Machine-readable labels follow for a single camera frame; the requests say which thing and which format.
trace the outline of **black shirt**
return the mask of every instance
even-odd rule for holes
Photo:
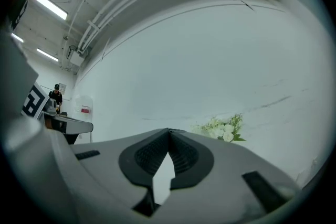
[[[52,91],[49,93],[49,97],[55,99],[57,104],[63,103],[62,94],[60,92],[55,93],[55,91]]]

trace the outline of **green leaves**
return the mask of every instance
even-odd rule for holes
[[[233,141],[246,141],[246,140],[240,138],[240,134],[234,134],[233,135]]]
[[[240,138],[239,131],[241,130],[241,126],[243,124],[243,116],[242,114],[235,114],[229,121],[225,119],[218,119],[213,117],[209,120],[208,123],[204,125],[196,125],[193,128],[197,129],[197,132],[201,135],[209,136],[212,138],[217,138],[218,140],[226,141],[231,139],[233,135],[232,141],[246,141],[243,138]],[[228,134],[225,137],[226,140],[222,137],[224,133],[229,133],[230,138],[228,138]]]

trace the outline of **gray plastic surface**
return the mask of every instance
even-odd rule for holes
[[[78,223],[68,187],[59,172],[50,136],[38,120],[21,116],[6,129],[4,151],[17,179],[31,199],[53,220]]]
[[[28,193],[62,223],[245,223],[266,215],[241,177],[254,170],[277,189],[299,191],[286,174],[251,151],[180,131],[212,151],[214,167],[195,187],[171,191],[166,202],[146,217],[132,208],[147,189],[126,179],[118,158],[125,148],[157,131],[70,146],[60,132],[22,117],[8,130],[13,135],[7,140],[6,151]],[[75,154],[91,150],[100,155],[77,160]]]
[[[67,164],[62,164],[65,165],[64,172],[67,173],[67,184],[70,181],[76,184],[78,181],[75,178],[80,178],[83,188],[84,185],[91,188],[95,182],[109,199],[118,205],[128,207],[128,216],[139,217],[132,208],[141,201],[146,191],[128,182],[119,169],[118,157],[127,146],[157,131],[108,142],[73,145],[72,153],[68,145],[62,145],[60,153],[63,156],[64,147],[69,147]],[[172,191],[152,217],[140,217],[137,222],[142,219],[148,223],[231,223],[260,218],[266,213],[241,177],[242,174],[254,170],[275,188],[284,187],[293,193],[299,191],[286,174],[239,145],[191,133],[181,132],[181,134],[211,149],[215,157],[214,168],[196,187]],[[74,153],[90,150],[98,150],[100,155],[80,161],[81,167],[75,161],[68,162]],[[95,207],[96,202],[92,201],[92,206]]]
[[[53,119],[67,123],[66,134],[83,134],[93,131],[93,124],[91,122],[79,121],[61,115],[57,115]]]
[[[38,75],[14,43],[9,22],[0,29],[0,128],[21,114],[24,102]]]

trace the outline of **white flower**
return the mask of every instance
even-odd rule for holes
[[[191,129],[191,132],[194,133],[194,134],[200,134],[200,135],[203,135],[203,130],[201,129],[200,126],[193,126],[192,129]]]
[[[233,139],[233,134],[230,132],[224,132],[223,139],[225,142],[231,142]]]
[[[225,125],[224,125],[224,124],[222,124],[222,125],[219,125],[217,128],[218,128],[218,129],[221,129],[221,130],[223,130],[223,131],[224,131],[224,127],[225,127]]]
[[[230,121],[231,121],[231,118],[228,118],[228,119],[222,119],[222,122],[223,122],[224,124],[229,124]]]
[[[222,136],[223,133],[224,131],[219,128],[209,130],[210,137],[215,139],[217,139],[219,136]]]
[[[224,132],[229,132],[229,133],[232,133],[234,131],[234,127],[230,124],[226,124],[223,128]]]
[[[216,119],[216,118],[212,118],[212,119],[209,121],[209,125],[212,126],[212,127],[215,127],[216,124],[217,124],[217,119]]]

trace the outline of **white wall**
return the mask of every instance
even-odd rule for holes
[[[68,112],[68,116],[71,116],[72,111],[70,102],[75,83],[74,75],[65,70],[61,70],[58,65],[51,62],[52,60],[49,61],[42,55],[38,56],[28,50],[25,50],[25,54],[30,66],[38,73],[37,83],[47,94],[51,91],[49,89],[54,89],[54,86],[57,83],[62,83],[67,86],[65,94],[62,96],[63,104],[61,112]]]
[[[336,55],[334,49],[334,26],[332,25],[332,20],[322,0],[302,0],[302,2],[299,0],[281,0],[281,3],[300,20],[302,25],[305,26],[306,31],[309,31],[310,34],[314,36],[315,40],[318,42],[317,46],[320,46],[321,50],[327,48],[328,45],[330,46],[327,50],[330,53],[330,56],[326,59],[329,59],[329,61],[330,59],[334,59]],[[334,60],[330,61],[329,68],[335,70],[336,66]],[[330,78],[329,83],[330,87],[334,89],[334,77]],[[321,151],[321,154],[317,158],[317,163],[312,162],[311,165],[307,164],[305,167],[302,167],[297,178],[298,183],[301,185],[305,185],[314,177],[334,147],[334,141],[332,139],[327,140],[326,137],[323,137],[321,140],[324,140],[324,152]]]
[[[243,113],[241,145],[302,186],[333,139],[334,59],[320,38],[277,10],[194,10],[128,39],[75,94],[93,99],[94,142]]]
[[[92,122],[92,114],[82,113],[82,106],[86,106],[86,108],[92,110],[92,99],[88,96],[73,96],[71,101],[71,117],[80,121]],[[75,142],[76,145],[88,143],[91,143],[91,133],[79,134]]]

